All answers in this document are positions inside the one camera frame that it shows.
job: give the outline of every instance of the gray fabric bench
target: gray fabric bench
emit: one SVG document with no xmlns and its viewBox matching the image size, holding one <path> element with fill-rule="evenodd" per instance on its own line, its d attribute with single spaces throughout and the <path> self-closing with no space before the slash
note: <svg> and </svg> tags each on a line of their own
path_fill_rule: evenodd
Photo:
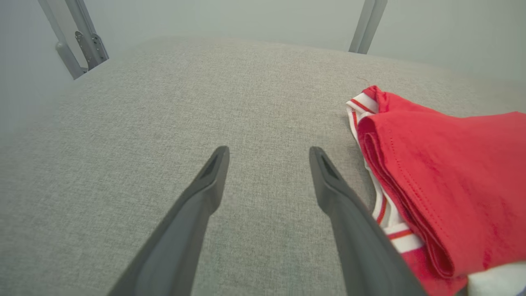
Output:
<svg viewBox="0 0 526 296">
<path fill-rule="evenodd" d="M 372 208 L 345 110 L 369 84 L 454 116 L 526 111 L 517 87 L 421 64 L 153 40 L 82 76 L 2 138 L 0 294 L 107 293 L 219 145 L 230 147 L 230 167 L 193 293 L 345 294 L 308 149 L 322 147 Z"/>
</svg>

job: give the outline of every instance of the gray wall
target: gray wall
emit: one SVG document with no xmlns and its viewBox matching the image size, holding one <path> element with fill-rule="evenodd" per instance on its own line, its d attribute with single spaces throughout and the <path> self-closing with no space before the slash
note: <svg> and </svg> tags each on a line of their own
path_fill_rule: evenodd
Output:
<svg viewBox="0 0 526 296">
<path fill-rule="evenodd" d="M 57 38 L 36 0 L 0 1 L 0 134 L 32 119 L 73 81 Z"/>
<path fill-rule="evenodd" d="M 388 0 L 368 54 L 526 80 L 525 0 Z"/>
<path fill-rule="evenodd" d="M 85 0 L 110 57 L 152 37 L 203 35 L 347 51 L 363 0 Z"/>
</svg>

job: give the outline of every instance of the red cloth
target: red cloth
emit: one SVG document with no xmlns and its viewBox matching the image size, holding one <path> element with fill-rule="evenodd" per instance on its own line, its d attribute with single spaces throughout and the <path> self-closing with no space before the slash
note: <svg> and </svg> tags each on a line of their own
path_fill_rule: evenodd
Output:
<svg viewBox="0 0 526 296">
<path fill-rule="evenodd" d="M 467 277 L 444 279 L 435 274 L 426 247 L 400 254 L 430 296 L 455 295 L 467 283 Z"/>
<path fill-rule="evenodd" d="M 376 86 L 358 124 L 373 174 L 436 274 L 463 277 L 526 260 L 526 114 L 458 118 Z"/>
</svg>

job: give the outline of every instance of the white cloth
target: white cloth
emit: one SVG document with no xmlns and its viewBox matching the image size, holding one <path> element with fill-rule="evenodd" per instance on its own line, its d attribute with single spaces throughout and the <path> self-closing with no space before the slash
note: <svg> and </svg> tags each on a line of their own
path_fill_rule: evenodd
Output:
<svg viewBox="0 0 526 296">
<path fill-rule="evenodd" d="M 526 287 L 526 261 L 501 265 L 468 276 L 469 296 L 516 296 Z"/>
</svg>

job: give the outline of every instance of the red and white striped trim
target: red and white striped trim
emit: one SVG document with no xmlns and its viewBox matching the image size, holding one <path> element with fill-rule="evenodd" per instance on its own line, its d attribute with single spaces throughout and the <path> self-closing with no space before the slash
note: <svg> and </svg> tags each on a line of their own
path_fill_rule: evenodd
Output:
<svg viewBox="0 0 526 296">
<path fill-rule="evenodd" d="M 416 250 L 424 245 L 422 240 L 405 223 L 384 228 L 383 231 L 399 253 Z"/>
<path fill-rule="evenodd" d="M 358 124 L 362 118 L 378 113 L 378 103 L 365 93 L 361 93 L 347 102 L 347 113 L 352 135 L 358 142 Z M 382 188 L 367 162 L 365 168 L 369 171 L 376 192 L 372 217 L 383 228 L 398 252 L 409 252 L 422 247 L 422 241 L 404 223 L 392 199 Z"/>
</svg>

